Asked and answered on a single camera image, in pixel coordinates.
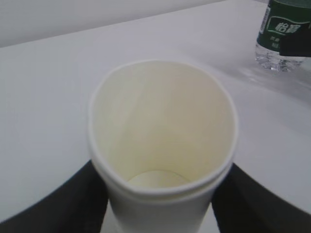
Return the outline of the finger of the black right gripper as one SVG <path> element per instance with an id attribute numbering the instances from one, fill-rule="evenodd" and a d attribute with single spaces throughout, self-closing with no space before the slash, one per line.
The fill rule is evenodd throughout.
<path id="1" fill-rule="evenodd" d="M 311 22 L 290 21 L 290 31 L 280 39 L 279 55 L 289 57 L 311 56 Z"/>

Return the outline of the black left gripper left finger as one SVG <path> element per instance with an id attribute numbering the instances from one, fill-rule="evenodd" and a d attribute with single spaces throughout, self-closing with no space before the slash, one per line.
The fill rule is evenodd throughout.
<path id="1" fill-rule="evenodd" d="M 99 233 L 108 203 L 107 189 L 91 162 L 68 181 L 0 224 L 2 233 Z"/>

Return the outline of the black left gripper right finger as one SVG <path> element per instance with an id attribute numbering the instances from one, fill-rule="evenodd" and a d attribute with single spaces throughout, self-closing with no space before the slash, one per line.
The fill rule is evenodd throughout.
<path id="1" fill-rule="evenodd" d="M 309 233 L 310 214 L 289 204 L 237 165 L 216 189 L 212 209 L 222 233 Z"/>

